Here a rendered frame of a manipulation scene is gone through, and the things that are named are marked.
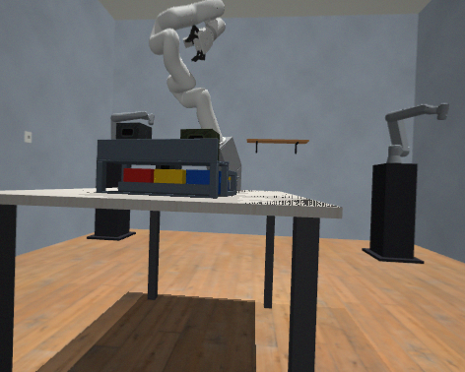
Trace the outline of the yellow bin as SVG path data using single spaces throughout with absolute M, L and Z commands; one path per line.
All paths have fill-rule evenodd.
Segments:
M 186 170 L 154 169 L 154 183 L 186 184 Z

